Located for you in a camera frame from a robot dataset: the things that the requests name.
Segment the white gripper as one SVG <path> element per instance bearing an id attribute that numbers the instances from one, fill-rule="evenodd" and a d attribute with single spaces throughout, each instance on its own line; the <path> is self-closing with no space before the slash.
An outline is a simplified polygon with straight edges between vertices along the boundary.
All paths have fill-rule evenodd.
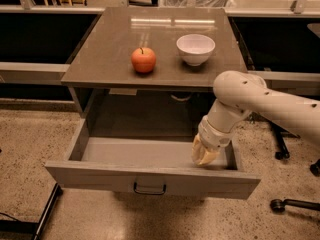
<path id="1" fill-rule="evenodd" d="M 214 161 L 220 154 L 218 148 L 227 147 L 233 137 L 232 133 L 224 133 L 214 128 L 208 116 L 204 116 L 198 125 L 198 134 L 192 144 L 192 160 L 199 166 Z"/>

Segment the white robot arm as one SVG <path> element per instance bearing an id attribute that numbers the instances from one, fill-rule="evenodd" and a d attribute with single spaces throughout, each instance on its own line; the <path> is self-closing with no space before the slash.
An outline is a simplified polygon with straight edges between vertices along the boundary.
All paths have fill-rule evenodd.
<path id="1" fill-rule="evenodd" d="M 257 113 L 309 143 L 320 145 L 320 102 L 269 89 L 257 75 L 225 71 L 213 83 L 215 101 L 198 125 L 192 160 L 211 163 L 233 138 L 235 126 Z"/>

